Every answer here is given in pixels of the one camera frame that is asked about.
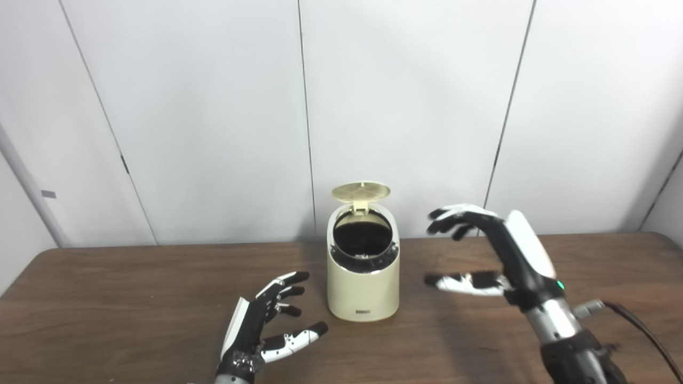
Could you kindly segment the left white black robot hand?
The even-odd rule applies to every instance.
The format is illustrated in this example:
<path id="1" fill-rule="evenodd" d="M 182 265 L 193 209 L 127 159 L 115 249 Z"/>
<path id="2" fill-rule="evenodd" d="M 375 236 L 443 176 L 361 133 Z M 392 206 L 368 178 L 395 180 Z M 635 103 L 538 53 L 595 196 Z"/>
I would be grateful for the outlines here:
<path id="1" fill-rule="evenodd" d="M 286 273 L 270 281 L 253 300 L 239 298 L 221 345 L 215 383 L 254 383 L 264 365 L 300 352 L 327 333 L 327 323 L 319 321 L 300 330 L 263 338 L 264 326 L 277 315 L 302 314 L 301 309 L 283 303 L 283 299 L 303 295 L 305 288 L 298 283 L 309 277 L 307 271 Z"/>

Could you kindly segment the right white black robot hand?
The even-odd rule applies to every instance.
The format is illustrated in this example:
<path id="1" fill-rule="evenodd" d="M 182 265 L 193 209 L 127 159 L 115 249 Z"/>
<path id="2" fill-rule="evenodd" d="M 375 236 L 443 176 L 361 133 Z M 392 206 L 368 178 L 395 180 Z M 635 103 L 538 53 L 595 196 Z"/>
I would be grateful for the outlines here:
<path id="1" fill-rule="evenodd" d="M 440 207 L 428 216 L 429 234 L 452 233 L 451 238 L 460 241 L 471 229 L 484 233 L 503 268 L 444 275 L 427 273 L 427 286 L 476 296 L 504 296 L 522 312 L 566 296 L 548 253 L 520 211 L 511 211 L 502 218 L 473 204 L 454 204 Z"/>

